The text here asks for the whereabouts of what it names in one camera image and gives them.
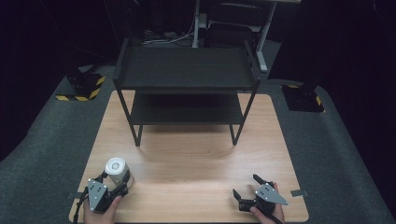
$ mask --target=finger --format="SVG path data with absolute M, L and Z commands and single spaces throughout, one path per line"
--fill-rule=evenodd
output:
M 84 211 L 90 210 L 90 201 L 88 200 L 88 198 L 84 200 L 84 202 L 82 203 L 82 207 L 84 208 Z
M 107 208 L 107 211 L 105 212 L 104 216 L 107 217 L 114 217 L 116 215 L 117 208 L 119 207 L 120 201 L 121 201 L 121 196 L 118 196 L 113 200 L 113 203 Z
M 274 209 L 273 215 L 275 217 L 283 217 L 283 209 L 282 209 L 282 205 L 280 203 L 275 204 L 275 209 Z
M 260 221 L 261 224 L 274 223 L 273 220 L 266 217 L 259 209 L 256 207 L 251 207 L 250 212 Z
M 277 190 L 277 183 L 276 183 L 276 182 L 274 182 L 274 189 L 276 189 L 276 191 L 278 191 L 278 190 Z

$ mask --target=white cylinder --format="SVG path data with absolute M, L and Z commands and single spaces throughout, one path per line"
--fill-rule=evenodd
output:
M 131 174 L 128 165 L 123 158 L 112 158 L 106 164 L 105 172 L 110 176 L 110 179 L 116 186 L 122 183 L 122 179 L 127 173 L 130 174 L 127 187 L 130 188 L 134 182 L 134 176 Z

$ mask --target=dark background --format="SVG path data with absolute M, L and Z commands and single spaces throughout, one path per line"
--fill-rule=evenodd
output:
M 114 62 L 120 41 L 152 23 L 133 1 L 0 4 L 2 160 L 70 68 Z M 319 77 L 394 216 L 395 8 L 394 0 L 278 4 L 268 36 L 283 42 L 269 78 Z

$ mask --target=black cable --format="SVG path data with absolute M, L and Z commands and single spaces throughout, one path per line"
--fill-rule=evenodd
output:
M 192 46 L 192 43 L 189 44 L 189 45 L 181 45 L 181 44 L 178 44 L 177 42 L 173 42 L 172 44 L 177 45 L 177 46 L 182 47 L 182 48 L 187 48 L 187 47 L 191 47 Z
M 168 42 L 176 37 L 177 35 L 159 35 L 151 31 L 145 31 L 145 38 L 143 39 L 143 42 L 146 41 Z
M 281 222 L 279 219 L 277 219 L 276 217 L 274 217 L 273 215 L 269 215 L 268 216 L 271 220 L 273 220 L 276 224 L 283 224 L 283 222 Z
M 88 194 L 88 187 L 85 187 L 84 191 L 81 193 L 79 196 L 79 201 L 77 203 L 77 208 L 76 208 L 76 213 L 73 216 L 73 223 L 77 224 L 78 223 L 78 212 L 79 208 L 81 205 L 84 203 L 84 201 L 87 199 L 86 195 Z
M 190 36 L 190 35 L 193 34 L 193 32 L 192 32 L 192 27 L 193 27 L 193 25 L 194 25 L 194 22 L 195 22 L 195 17 L 192 18 L 192 24 L 191 24 L 190 30 L 189 30 L 185 35 L 183 35 L 183 36 L 175 37 L 175 38 L 172 38 L 172 39 L 170 39 L 170 40 L 167 40 L 167 39 L 165 39 L 165 40 L 161 40 L 161 39 L 160 39 L 160 40 L 147 40 L 147 41 L 143 41 L 143 42 L 141 43 L 141 45 L 148 45 L 148 44 L 169 44 L 169 43 L 174 43 L 174 42 L 176 42 L 176 41 L 185 39 L 186 37 L 188 37 L 188 36 Z

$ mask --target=hand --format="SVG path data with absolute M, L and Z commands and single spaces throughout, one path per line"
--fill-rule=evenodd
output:
M 277 191 L 277 184 L 274 183 L 274 189 Z M 275 222 L 266 217 L 259 209 L 256 207 L 251 207 L 250 212 L 260 221 L 261 224 L 275 224 Z M 283 215 L 282 205 L 276 203 L 273 216 L 279 219 L 282 223 L 285 223 L 285 216 Z
M 114 216 L 119 207 L 121 196 L 114 199 L 113 203 L 107 208 L 103 214 L 96 214 L 90 210 L 90 203 L 88 200 L 84 202 L 84 223 L 86 224 L 114 224 Z

